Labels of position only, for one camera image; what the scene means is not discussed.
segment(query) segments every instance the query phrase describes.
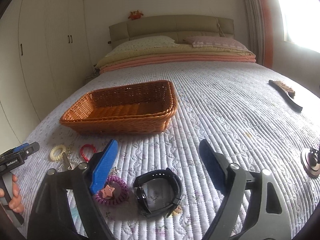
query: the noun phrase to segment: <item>white wardrobe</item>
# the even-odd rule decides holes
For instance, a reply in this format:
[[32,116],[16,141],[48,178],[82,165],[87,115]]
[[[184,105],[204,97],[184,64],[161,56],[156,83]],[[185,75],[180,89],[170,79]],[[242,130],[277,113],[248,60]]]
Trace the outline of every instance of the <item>white wardrobe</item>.
[[0,153],[92,71],[83,0],[13,0],[0,19]]

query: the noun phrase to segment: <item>wall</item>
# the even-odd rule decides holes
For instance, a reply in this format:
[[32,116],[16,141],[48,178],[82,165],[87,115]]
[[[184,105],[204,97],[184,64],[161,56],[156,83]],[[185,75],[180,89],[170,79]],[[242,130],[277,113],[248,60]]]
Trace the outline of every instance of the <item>wall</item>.
[[[284,40],[284,26],[279,0],[268,0],[271,10],[273,28],[273,66],[277,71],[320,97],[320,53],[303,48]],[[301,28],[306,28],[306,35],[312,35],[312,30],[301,21]]]
[[84,0],[88,45],[93,64],[111,51],[109,26],[128,20],[130,11],[145,17],[166,14],[198,14],[231,18],[235,37],[248,45],[244,0]]

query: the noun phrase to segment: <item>label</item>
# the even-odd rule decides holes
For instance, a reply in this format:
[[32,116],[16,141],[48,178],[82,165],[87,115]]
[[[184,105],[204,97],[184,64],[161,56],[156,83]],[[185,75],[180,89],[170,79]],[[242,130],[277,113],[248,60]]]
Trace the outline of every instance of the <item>label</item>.
[[12,165],[12,164],[14,164],[16,162],[18,162],[18,159],[15,159],[14,161],[7,163],[7,166],[10,166],[10,165]]

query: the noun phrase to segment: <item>window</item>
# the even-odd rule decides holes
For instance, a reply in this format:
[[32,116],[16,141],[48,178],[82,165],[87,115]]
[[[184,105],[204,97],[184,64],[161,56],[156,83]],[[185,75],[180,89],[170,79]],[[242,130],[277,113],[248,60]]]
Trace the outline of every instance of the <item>window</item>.
[[287,40],[320,53],[320,1],[279,0]]

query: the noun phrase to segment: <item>hand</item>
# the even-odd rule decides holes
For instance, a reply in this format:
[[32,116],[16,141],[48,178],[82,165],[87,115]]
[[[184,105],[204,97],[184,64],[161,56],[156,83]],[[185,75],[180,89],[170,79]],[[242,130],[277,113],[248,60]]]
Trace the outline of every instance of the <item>hand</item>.
[[[16,175],[12,176],[12,193],[13,198],[9,202],[9,208],[11,208],[16,213],[22,213],[24,211],[24,206],[21,204],[21,195],[19,194],[19,187],[17,185],[18,178]],[[4,197],[4,191],[0,188],[0,197]]]

